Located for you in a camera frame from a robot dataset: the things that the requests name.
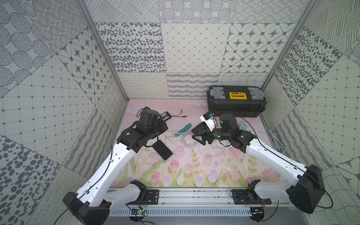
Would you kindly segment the phone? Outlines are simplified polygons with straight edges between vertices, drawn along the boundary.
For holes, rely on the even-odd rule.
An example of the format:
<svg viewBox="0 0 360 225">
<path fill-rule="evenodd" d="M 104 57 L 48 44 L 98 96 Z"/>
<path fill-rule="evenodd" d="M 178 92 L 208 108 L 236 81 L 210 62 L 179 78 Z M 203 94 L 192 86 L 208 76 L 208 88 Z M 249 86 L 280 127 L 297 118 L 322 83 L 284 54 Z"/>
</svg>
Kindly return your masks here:
<svg viewBox="0 0 360 225">
<path fill-rule="evenodd" d="M 163 160 L 168 160 L 173 154 L 173 152 L 161 140 L 154 143 L 152 147 Z"/>
</svg>

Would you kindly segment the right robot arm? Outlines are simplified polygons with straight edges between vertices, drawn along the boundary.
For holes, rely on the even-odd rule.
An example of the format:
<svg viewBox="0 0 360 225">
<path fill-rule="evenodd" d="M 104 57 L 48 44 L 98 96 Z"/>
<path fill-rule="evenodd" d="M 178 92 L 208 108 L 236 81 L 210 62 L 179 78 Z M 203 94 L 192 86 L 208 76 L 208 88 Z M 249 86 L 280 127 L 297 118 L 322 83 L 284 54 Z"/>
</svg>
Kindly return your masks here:
<svg viewBox="0 0 360 225">
<path fill-rule="evenodd" d="M 202 145 L 214 140 L 228 141 L 233 148 L 262 161 L 286 180 L 284 184 L 254 181 L 249 185 L 249 191 L 262 199 L 290 202 L 307 214 L 312 214 L 319 206 L 326 194 L 320 168 L 306 166 L 272 149 L 256 133 L 240 129 L 236 118 L 229 113 L 220 116 L 219 128 L 211 113 L 203 114 L 200 119 L 205 125 L 192 136 L 195 141 Z"/>
</svg>

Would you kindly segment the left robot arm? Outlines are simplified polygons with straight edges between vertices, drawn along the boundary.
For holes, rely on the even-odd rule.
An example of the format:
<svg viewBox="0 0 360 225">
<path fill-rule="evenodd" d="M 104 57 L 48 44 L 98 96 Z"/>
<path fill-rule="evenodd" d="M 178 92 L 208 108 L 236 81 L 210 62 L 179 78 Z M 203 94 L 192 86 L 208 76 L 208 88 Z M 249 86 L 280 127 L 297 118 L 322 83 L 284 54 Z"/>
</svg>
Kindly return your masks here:
<svg viewBox="0 0 360 225">
<path fill-rule="evenodd" d="M 83 225 L 102 225 L 114 210 L 145 200 L 147 187 L 138 180 L 107 193 L 118 174 L 140 149 L 168 129 L 157 111 L 145 107 L 138 113 L 140 119 L 121 132 L 111 153 L 93 176 L 76 192 L 68 192 L 63 198 L 67 210 Z"/>
</svg>

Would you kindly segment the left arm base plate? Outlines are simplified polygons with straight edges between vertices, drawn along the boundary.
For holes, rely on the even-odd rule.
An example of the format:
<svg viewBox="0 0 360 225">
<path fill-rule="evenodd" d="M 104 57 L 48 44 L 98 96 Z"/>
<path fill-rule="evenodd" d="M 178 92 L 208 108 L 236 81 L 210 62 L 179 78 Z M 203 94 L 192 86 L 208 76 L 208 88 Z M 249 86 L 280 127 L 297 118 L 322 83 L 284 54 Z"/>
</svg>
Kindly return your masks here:
<svg viewBox="0 0 360 225">
<path fill-rule="evenodd" d="M 134 202 L 137 205 L 158 205 L 159 189 L 148 189 L 141 193 L 139 199 Z"/>
</svg>

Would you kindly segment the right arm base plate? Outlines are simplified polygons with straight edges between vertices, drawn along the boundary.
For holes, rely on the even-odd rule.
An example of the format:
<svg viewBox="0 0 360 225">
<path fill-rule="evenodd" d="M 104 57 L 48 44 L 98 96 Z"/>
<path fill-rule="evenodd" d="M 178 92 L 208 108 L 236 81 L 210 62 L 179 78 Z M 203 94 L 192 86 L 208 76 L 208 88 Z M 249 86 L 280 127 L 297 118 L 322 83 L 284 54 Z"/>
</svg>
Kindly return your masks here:
<svg viewBox="0 0 360 225">
<path fill-rule="evenodd" d="M 232 189 L 229 194 L 235 205 L 272 204 L 271 199 L 261 199 L 255 192 L 246 189 Z"/>
</svg>

